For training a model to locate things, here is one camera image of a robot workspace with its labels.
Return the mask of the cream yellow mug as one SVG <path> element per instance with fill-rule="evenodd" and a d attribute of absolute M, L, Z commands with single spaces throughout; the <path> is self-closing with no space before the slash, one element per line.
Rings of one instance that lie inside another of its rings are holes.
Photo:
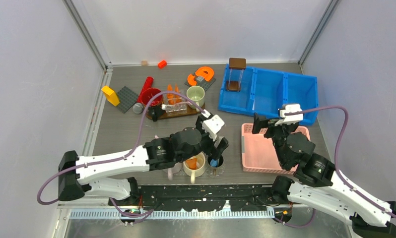
<path fill-rule="evenodd" d="M 190 177 L 190 183 L 195 184 L 196 178 L 206 170 L 206 158 L 203 152 L 183 162 L 184 172 Z"/>

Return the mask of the lilac translucent mug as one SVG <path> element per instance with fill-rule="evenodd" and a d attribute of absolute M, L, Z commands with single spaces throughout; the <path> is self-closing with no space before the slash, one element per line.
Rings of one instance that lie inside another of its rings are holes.
<path fill-rule="evenodd" d="M 173 180 L 174 174 L 180 172 L 182 168 L 183 168 L 182 163 L 176 163 L 172 168 L 163 169 L 163 172 L 167 175 L 168 180 Z"/>

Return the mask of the light green mug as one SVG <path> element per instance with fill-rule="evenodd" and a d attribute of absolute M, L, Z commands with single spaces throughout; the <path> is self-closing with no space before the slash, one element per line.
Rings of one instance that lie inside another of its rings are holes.
<path fill-rule="evenodd" d="M 186 96 L 194 101 L 199 107 L 204 105 L 205 90 L 200 86 L 191 86 L 186 92 Z"/>

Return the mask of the clear glass toothbrush holder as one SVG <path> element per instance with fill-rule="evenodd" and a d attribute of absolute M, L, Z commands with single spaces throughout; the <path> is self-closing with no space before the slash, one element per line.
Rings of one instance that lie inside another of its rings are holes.
<path fill-rule="evenodd" d="M 167 101 L 167 95 L 164 96 L 164 104 L 168 104 Z M 169 115 L 180 115 L 180 114 L 184 114 L 187 112 L 187 105 L 179 105 L 179 104 L 175 104 L 176 108 L 174 110 L 166 110 L 166 113 Z"/>

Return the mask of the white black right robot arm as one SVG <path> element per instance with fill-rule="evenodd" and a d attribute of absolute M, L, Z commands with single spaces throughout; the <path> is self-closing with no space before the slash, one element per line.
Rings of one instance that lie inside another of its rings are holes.
<path fill-rule="evenodd" d="M 382 201 L 361 189 L 337 168 L 336 163 L 317 154 L 315 144 L 299 132 L 304 111 L 299 104 L 286 104 L 279 116 L 268 119 L 254 114 L 254 134 L 265 129 L 279 165 L 293 171 L 293 178 L 277 176 L 271 186 L 276 203 L 300 203 L 329 214 L 362 238 L 394 238 L 396 202 Z"/>

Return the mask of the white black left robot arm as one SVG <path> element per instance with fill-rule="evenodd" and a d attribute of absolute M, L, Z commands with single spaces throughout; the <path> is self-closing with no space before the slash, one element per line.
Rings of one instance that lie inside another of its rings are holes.
<path fill-rule="evenodd" d="M 228 147 L 228 140 L 218 136 L 224 125 L 220 116 L 206 112 L 199 115 L 195 127 L 155 138 L 131 150 L 101 156 L 80 156 L 74 150 L 67 151 L 58 166 L 58 200 L 107 196 L 135 205 L 140 198 L 136 181 L 114 176 L 169 169 L 200 153 L 219 159 Z"/>

